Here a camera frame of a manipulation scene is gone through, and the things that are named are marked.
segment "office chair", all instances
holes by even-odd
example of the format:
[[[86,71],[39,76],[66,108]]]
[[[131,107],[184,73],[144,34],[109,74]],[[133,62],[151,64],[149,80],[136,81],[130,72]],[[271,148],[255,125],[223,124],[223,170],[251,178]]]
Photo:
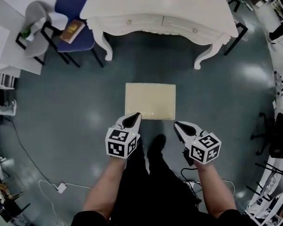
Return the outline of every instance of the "office chair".
[[[271,122],[271,125],[268,124],[265,113],[260,113],[259,117],[264,118],[266,131],[265,133],[259,135],[250,136],[251,140],[259,137],[264,138],[263,146],[260,151],[256,152],[256,155],[261,155],[267,144],[270,144],[268,150],[270,156],[273,158],[283,158],[283,114],[278,113],[275,122],[273,119],[269,120]]]

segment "power adapter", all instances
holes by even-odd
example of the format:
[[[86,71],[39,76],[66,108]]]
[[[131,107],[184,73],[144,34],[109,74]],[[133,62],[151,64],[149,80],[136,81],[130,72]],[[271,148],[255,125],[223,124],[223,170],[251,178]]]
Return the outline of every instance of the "power adapter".
[[[60,183],[58,187],[56,187],[59,194],[62,194],[66,190],[67,186],[65,183]]]

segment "desk drawer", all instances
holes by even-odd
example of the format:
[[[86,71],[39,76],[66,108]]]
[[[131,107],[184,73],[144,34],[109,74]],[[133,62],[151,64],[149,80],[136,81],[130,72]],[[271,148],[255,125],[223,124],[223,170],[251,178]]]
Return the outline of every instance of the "desk drawer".
[[[163,16],[153,14],[97,17],[104,32],[122,35],[133,31],[161,27]]]
[[[183,36],[195,37],[198,40],[201,40],[201,38],[205,40],[217,40],[222,35],[222,32],[206,28],[188,20],[170,16],[164,17],[163,27],[180,32]]]

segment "black shoe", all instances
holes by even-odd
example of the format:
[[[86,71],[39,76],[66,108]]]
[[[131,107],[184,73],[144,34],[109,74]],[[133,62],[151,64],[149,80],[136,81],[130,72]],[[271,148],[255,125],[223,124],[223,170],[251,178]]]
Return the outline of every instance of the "black shoe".
[[[165,144],[166,144],[165,135],[160,134],[156,136],[148,149],[147,157],[150,158],[152,156],[160,156],[162,149],[164,149],[165,147]]]

